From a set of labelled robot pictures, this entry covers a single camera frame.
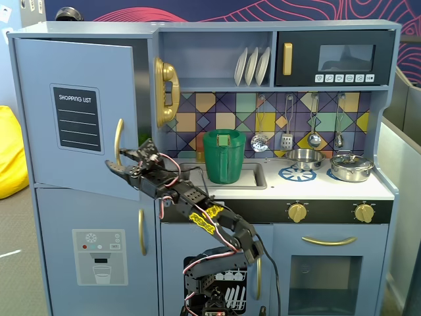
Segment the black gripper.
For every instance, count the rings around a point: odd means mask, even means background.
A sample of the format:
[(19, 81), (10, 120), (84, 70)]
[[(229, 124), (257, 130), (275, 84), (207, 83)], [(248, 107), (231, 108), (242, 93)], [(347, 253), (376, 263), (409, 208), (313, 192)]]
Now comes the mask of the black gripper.
[(137, 149), (119, 149), (119, 154), (142, 166), (125, 167), (106, 160), (107, 168), (149, 197), (158, 199), (170, 196), (179, 200), (180, 196), (190, 190), (189, 183), (181, 181), (175, 172), (167, 171), (162, 161), (158, 162), (158, 149), (151, 138), (145, 140)]

